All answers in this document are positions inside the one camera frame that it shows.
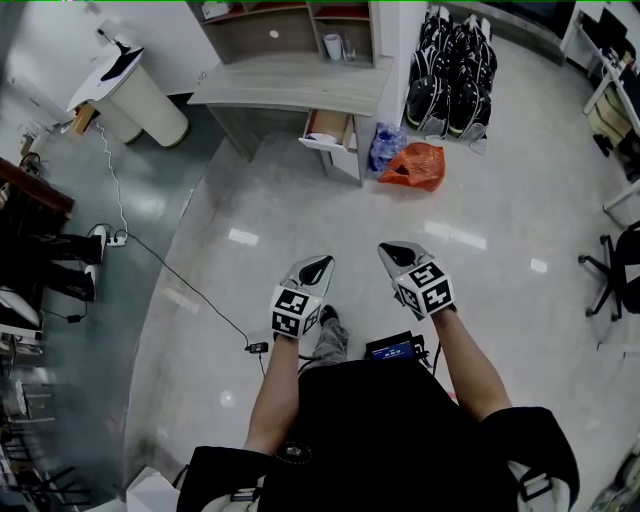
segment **white cable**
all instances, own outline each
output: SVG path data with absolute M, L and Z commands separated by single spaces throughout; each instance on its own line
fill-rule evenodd
M 124 218 L 124 210 L 122 208 L 122 201 L 120 200 L 120 182 L 118 181 L 118 178 L 116 178 L 116 173 L 114 172 L 113 167 L 111 167 L 111 151 L 109 151 L 109 143 L 107 142 L 107 139 L 104 138 L 104 128 L 100 126 L 97 121 L 96 121 L 96 126 L 102 132 L 101 136 L 102 136 L 102 140 L 104 141 L 104 152 L 107 155 L 109 155 L 109 160 L 107 162 L 107 165 L 109 166 L 109 170 L 111 171 L 111 176 L 113 176 L 113 179 L 116 182 L 116 191 L 118 192 L 118 204 L 120 205 L 120 218 L 124 223 L 124 242 L 126 242 L 127 237 L 129 236 L 129 226 L 127 225 L 127 219 Z

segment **person's leg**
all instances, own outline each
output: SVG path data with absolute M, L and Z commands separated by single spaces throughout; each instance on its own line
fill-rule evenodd
M 54 263 L 46 263 L 40 273 L 42 282 L 52 290 L 82 301 L 92 302 L 95 299 L 95 276 L 87 267 L 87 271 L 71 270 Z
M 349 333 L 340 325 L 340 319 L 335 309 L 325 306 L 320 316 L 322 331 L 313 354 L 315 361 L 305 367 L 304 371 L 319 366 L 332 366 L 347 360 Z
M 46 260 L 82 260 L 95 265 L 102 261 L 106 230 L 98 226 L 89 237 L 78 235 L 30 235 L 27 245 L 38 258 Z

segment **drawer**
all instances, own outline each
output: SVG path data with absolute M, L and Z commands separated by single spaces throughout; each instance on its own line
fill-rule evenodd
M 338 139 L 337 144 L 321 142 L 307 139 L 309 133 L 326 133 Z M 302 137 L 298 139 L 302 144 L 311 149 L 320 151 L 355 152 L 356 137 L 353 131 L 353 116 L 331 110 L 312 110 L 309 113 L 307 126 L 305 126 Z

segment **office chair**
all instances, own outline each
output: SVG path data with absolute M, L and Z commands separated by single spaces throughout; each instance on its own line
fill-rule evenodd
M 591 263 L 607 278 L 605 288 L 595 309 L 587 308 L 585 315 L 597 315 L 607 298 L 613 292 L 616 299 L 617 312 L 611 315 L 616 322 L 622 317 L 622 306 L 629 313 L 640 313 L 640 221 L 629 226 L 618 238 L 615 250 L 609 235 L 602 235 L 600 243 L 607 246 L 611 267 L 607 267 L 588 254 L 578 256 L 578 263 Z

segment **cup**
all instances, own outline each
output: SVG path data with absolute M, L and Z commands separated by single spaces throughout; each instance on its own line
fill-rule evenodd
M 322 38 L 331 60 L 342 59 L 342 39 L 338 34 L 327 34 Z

